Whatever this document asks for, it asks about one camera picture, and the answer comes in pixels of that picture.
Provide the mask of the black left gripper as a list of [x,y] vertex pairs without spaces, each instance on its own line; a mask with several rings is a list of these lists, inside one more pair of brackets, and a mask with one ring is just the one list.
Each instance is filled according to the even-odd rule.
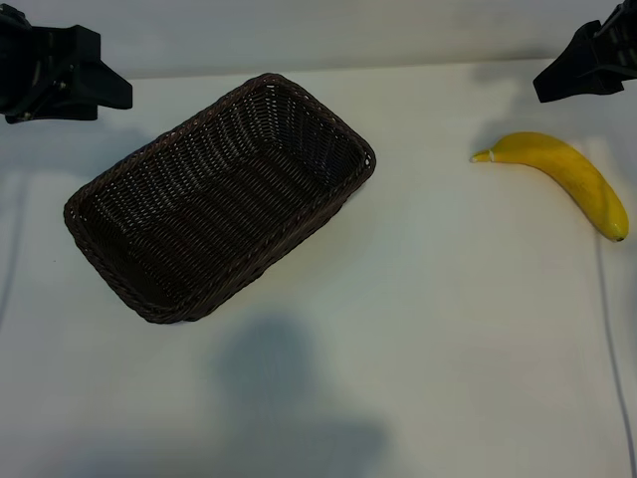
[[90,121],[98,118],[98,107],[132,107],[132,85],[102,60],[101,35],[79,25],[33,26],[23,12],[3,9],[1,114],[6,122]]

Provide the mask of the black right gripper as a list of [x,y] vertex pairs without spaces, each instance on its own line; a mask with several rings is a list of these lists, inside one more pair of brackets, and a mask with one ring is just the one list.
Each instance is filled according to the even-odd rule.
[[[538,100],[551,103],[578,95],[607,96],[624,90],[622,81],[603,70],[593,36],[599,20],[576,30],[565,50],[533,80]],[[636,79],[636,2],[618,4],[599,30],[603,64],[624,80]]]

